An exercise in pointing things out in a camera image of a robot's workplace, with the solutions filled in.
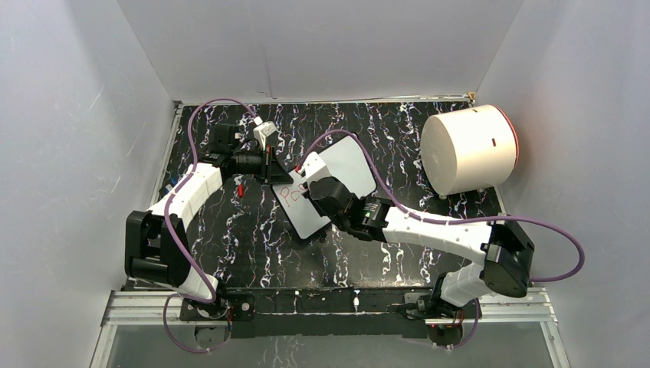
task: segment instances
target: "metal frame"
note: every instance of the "metal frame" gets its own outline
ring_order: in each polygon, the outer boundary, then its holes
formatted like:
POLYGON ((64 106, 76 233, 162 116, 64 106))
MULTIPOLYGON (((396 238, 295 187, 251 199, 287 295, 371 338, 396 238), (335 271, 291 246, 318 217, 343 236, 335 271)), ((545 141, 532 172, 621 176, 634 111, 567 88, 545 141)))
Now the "metal frame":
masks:
MULTIPOLYGON (((472 102, 473 100, 470 98, 470 93, 467 94, 457 94, 457 95, 440 95, 440 96, 422 96, 422 95, 416 95, 416 96, 394 96, 394 97, 376 97, 376 98, 361 98, 361 99, 352 99, 352 100, 311 100, 311 101, 305 101, 305 100, 282 100, 280 98, 273 99, 273 100, 267 100, 267 101, 255 101, 255 102, 250 102, 244 100, 243 102, 246 104, 254 104, 254 105, 277 105, 277 104, 355 104, 355 103, 365 103, 365 102, 373 102, 373 103, 388 103, 388 102, 432 102, 432 101, 467 101, 467 102, 472 102)), ((205 101, 199 101, 198 103, 195 102, 185 102, 185 103, 180 103, 179 108, 183 108, 185 106, 198 106, 200 104, 203 104, 205 101)), ((217 102, 214 103, 214 105, 232 105, 232 102, 228 101, 222 101, 222 102, 217 102)))
MULTIPOLYGON (((110 351, 118 326, 163 325, 163 306, 173 291, 117 291, 110 295, 97 348, 91 368, 104 368, 108 364, 110 351)), ((557 330, 557 318, 548 293, 544 287, 528 289, 524 298, 504 297, 502 295, 483 296, 480 299, 483 317, 479 323, 539 323, 553 366, 569 368, 569 360, 557 330)), ((185 322, 179 319, 181 299, 169 302, 167 320, 169 325, 225 327, 226 322, 200 321, 185 322)), ((449 324, 450 319, 427 319, 427 324, 449 324)))
POLYGON ((176 131, 179 129, 179 124, 181 123, 182 109, 183 105, 182 103, 179 103, 178 106, 176 106, 176 111, 174 111, 172 130, 169 132, 169 138, 167 140, 167 145, 165 146, 165 153, 162 155, 160 175, 158 175, 156 182, 153 184, 153 192, 151 193, 151 199, 149 200, 149 207, 158 202, 158 190, 160 189, 160 185, 163 184, 163 179, 165 179, 167 163, 169 162, 169 157, 172 155, 172 148, 174 147, 174 138, 176 138, 176 131))
POLYGON ((501 207, 501 211, 503 213, 507 213, 506 207, 504 205, 504 198, 501 196, 501 190, 499 190, 498 186, 495 186, 494 191, 497 193, 497 201, 499 201, 499 207, 501 207))

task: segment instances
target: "red rim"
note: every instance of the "red rim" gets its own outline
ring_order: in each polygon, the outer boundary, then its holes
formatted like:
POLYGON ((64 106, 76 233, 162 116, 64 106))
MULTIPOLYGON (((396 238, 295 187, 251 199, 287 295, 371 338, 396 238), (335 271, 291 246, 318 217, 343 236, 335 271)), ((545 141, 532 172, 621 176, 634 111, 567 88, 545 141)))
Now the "red rim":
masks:
POLYGON ((513 166, 513 169, 514 169, 515 167, 517 167, 517 163, 519 162, 519 138, 517 138, 517 132, 514 131, 514 126, 512 126, 512 122, 510 122, 510 119, 508 119, 508 117, 504 113, 504 111, 502 109, 500 109, 499 107, 496 107, 496 106, 494 106, 494 107, 497 110, 499 110, 501 115, 504 116, 505 120, 508 122, 508 125, 510 126, 510 130, 512 130, 512 135, 514 136, 514 148, 515 148, 514 166, 513 166))

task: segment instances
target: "cable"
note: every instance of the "cable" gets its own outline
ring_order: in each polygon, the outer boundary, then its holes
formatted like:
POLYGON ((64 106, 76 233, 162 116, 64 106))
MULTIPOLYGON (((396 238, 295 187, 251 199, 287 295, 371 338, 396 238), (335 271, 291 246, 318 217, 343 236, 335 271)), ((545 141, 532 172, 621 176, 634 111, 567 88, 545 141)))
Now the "cable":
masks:
POLYGON ((540 221, 535 218, 528 218, 524 216, 487 216, 487 217, 479 217, 479 218, 467 218, 467 219, 461 219, 461 220, 454 220, 454 221, 443 221, 443 220, 434 220, 433 218, 422 218, 421 216, 410 212, 402 203, 400 203, 397 198, 392 194, 392 192, 388 189, 386 184, 384 183, 382 177, 379 175, 379 172, 377 171, 377 167, 375 166, 375 163, 373 162, 372 157, 368 154, 368 151, 366 150, 366 147, 363 146, 359 138, 356 136, 356 134, 349 132, 347 130, 342 130, 342 129, 335 129, 335 130, 330 130, 329 132, 325 132, 323 135, 319 136, 316 140, 314 140, 313 143, 307 148, 306 153, 302 156, 300 161, 298 162, 298 166, 296 169, 300 169, 304 163, 304 161, 307 159, 307 156, 312 153, 318 143, 322 142, 327 138, 328 136, 335 134, 335 133, 341 133, 345 134, 347 136, 351 136, 352 139, 356 142, 356 144, 359 145, 359 148, 363 151, 363 155, 366 157, 366 162, 368 162, 368 165, 370 166, 370 169, 373 172, 373 175, 375 176, 375 180, 379 183, 379 185, 382 187, 384 192, 386 192, 387 196, 390 198, 390 200, 395 204, 395 207, 400 209, 402 212, 408 214, 410 217, 423 221, 429 224, 434 224, 434 225, 463 225, 463 224, 470 224, 473 222, 490 222, 490 221, 517 221, 517 222, 528 222, 530 224, 538 225, 544 228, 548 228, 549 230, 553 230, 554 232, 557 232, 558 234, 564 236, 565 238, 569 239, 570 242, 573 243, 573 245, 576 247, 576 250, 578 251, 578 263, 576 264, 576 267, 574 267, 571 271, 561 274, 558 276, 554 276, 551 278, 531 278, 530 281, 532 282, 552 282, 552 281, 560 281, 564 280, 566 278, 570 278, 571 276, 574 276, 575 274, 582 269, 582 267, 585 264, 585 251, 582 247, 582 245, 578 242, 576 238, 573 237, 573 235, 569 234, 567 231, 550 224, 548 222, 540 221))
POLYGON ((465 309, 461 310, 461 320, 458 322, 458 326, 462 326, 464 320, 465 320, 465 309))
POLYGON ((226 302, 225 302, 225 310, 224 310, 224 313, 219 314, 219 317, 208 317, 208 319, 211 319, 211 320, 221 320, 221 319, 222 319, 226 314, 228 314, 229 311, 230 311, 230 304, 228 303, 228 301, 226 301, 226 302))
POLYGON ((232 311, 235 309, 235 306, 230 306, 228 309, 228 332, 232 332, 232 311))
POLYGON ((173 297, 181 297, 180 294, 170 294, 167 299, 165 300, 165 306, 162 308, 162 325, 165 327, 165 332, 167 332, 167 336, 169 336, 169 339, 178 347, 183 349, 184 351, 187 351, 188 353, 194 353, 194 354, 205 354, 209 353, 213 350, 217 350, 218 348, 224 346, 228 341, 230 341, 230 334, 228 335, 228 339, 222 341, 221 343, 218 343, 217 345, 213 347, 206 348, 204 350, 199 350, 199 349, 192 349, 191 347, 186 347, 183 345, 180 341, 178 341, 174 335, 172 334, 172 330, 169 329, 169 325, 167 324, 167 309, 169 308, 169 301, 172 300, 173 297))
POLYGON ((474 317, 474 324, 471 326, 471 330, 469 331, 468 336, 463 341, 461 341, 460 343, 457 343, 455 345, 451 345, 451 347, 454 348, 454 349, 462 347, 463 345, 465 345, 471 339, 471 337, 474 336, 474 333, 476 332, 476 328, 478 327, 478 315, 481 312, 481 309, 478 306, 478 298, 474 299, 474 306, 476 307, 476 315, 474 317))
MULTIPOLYGON (((210 298, 205 299, 203 297, 195 297, 193 295, 187 295, 187 294, 179 294, 180 297, 184 297, 186 299, 192 299, 194 301, 198 301, 201 303, 206 303, 206 304, 211 304, 214 303, 217 299, 217 293, 215 289, 212 286, 212 283, 210 280, 208 280, 208 276, 205 274, 205 272, 201 269, 201 266, 194 260, 191 254, 189 254, 189 251, 187 248, 185 248, 185 245, 182 243, 181 239, 179 238, 178 234, 176 234, 176 231, 174 230, 174 226, 172 225, 172 219, 169 217, 169 207, 171 206, 174 198, 176 197, 176 193, 182 189, 182 187, 194 176, 194 173, 196 172, 196 168, 199 166, 199 155, 196 152, 196 142, 192 138, 192 123, 194 122, 194 119, 196 116, 199 114, 199 111, 203 109, 203 107, 212 104, 217 101, 231 101, 236 104, 242 105, 246 111, 255 119, 257 117, 257 114, 251 110, 250 107, 246 106, 243 102, 240 100, 236 100, 233 98, 215 98, 214 100, 210 100, 207 102, 204 102, 203 104, 197 106, 194 111, 192 111, 192 115, 189 117, 189 120, 187 122, 187 139, 189 140, 189 147, 192 150, 192 170, 181 180, 181 182, 177 185, 175 188, 175 191, 172 192, 169 195, 169 198, 167 199, 167 202, 165 202, 165 211, 164 211, 164 216, 165 216, 165 223, 167 224, 167 228, 169 230, 169 234, 172 236, 174 239, 174 242, 176 243, 176 246, 179 247, 179 250, 187 259, 187 261, 190 263, 192 268, 196 271, 196 273, 199 274, 199 277, 201 277, 201 280, 205 283, 205 285, 208 287, 208 290, 210 290, 210 298)), ((208 353, 210 350, 217 349, 221 347, 224 343, 228 342, 228 340, 218 344, 216 347, 213 347, 211 349, 207 350, 197 350, 197 349, 192 349, 191 347, 186 347, 183 344, 181 344, 173 335, 172 331, 169 329, 169 326, 167 325, 167 307, 169 306, 169 301, 175 296, 175 294, 169 295, 167 297, 167 300, 165 301, 165 307, 162 309, 162 324, 165 327, 165 331, 167 332, 167 336, 169 336, 169 339, 178 347, 181 349, 188 351, 190 353, 208 353)), ((231 329, 231 323, 228 322, 228 330, 231 329)))

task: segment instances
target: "black bracket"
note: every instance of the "black bracket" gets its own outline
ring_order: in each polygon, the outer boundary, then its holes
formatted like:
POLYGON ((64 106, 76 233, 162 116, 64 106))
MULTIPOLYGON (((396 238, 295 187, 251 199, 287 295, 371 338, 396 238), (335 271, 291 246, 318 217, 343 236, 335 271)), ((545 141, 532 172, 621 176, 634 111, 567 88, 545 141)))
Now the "black bracket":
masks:
POLYGON ((333 176, 312 182, 306 197, 319 215, 329 217, 340 230, 365 242, 386 241, 383 229, 388 225, 385 219, 392 207, 390 200, 358 198, 333 176))
MULTIPOLYGON (((185 247, 187 236, 182 220, 170 216, 185 247)), ((189 273, 189 262, 172 239, 162 216, 151 211, 133 211, 126 218, 124 271, 132 278, 180 286, 189 273)))
POLYGON ((535 245, 514 221, 491 223, 490 242, 483 244, 481 278, 490 290, 507 297, 525 297, 535 245))
MULTIPOLYGON (((252 174, 262 184, 280 185, 294 182, 277 160, 274 145, 267 144, 265 147, 242 151, 244 143, 251 140, 240 142, 239 133, 239 125, 217 124, 210 132, 210 142, 202 153, 201 161, 221 168, 222 178, 236 174, 252 174)), ((273 143, 277 140, 267 139, 267 142, 273 143)))
POLYGON ((192 300, 183 299, 180 320, 226 320, 228 316, 237 322, 251 321, 255 316, 255 296, 244 292, 223 291, 218 304, 208 307, 192 300))

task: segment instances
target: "glass panel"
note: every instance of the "glass panel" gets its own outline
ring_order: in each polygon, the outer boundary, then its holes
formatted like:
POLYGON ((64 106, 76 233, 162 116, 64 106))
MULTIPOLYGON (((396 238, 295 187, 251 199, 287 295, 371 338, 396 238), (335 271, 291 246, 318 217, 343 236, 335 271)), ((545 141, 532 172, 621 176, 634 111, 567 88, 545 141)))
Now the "glass panel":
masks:
MULTIPOLYGON (((194 327, 171 326, 176 338, 199 348, 194 327)), ((212 331, 223 338, 223 329, 212 331)), ((206 333, 199 340, 209 339, 206 333)), ((481 324, 472 341, 448 353, 428 340, 399 336, 290 336, 231 340, 210 354, 180 350, 162 326, 119 326, 109 366, 126 367, 552 367, 539 323, 481 324)))

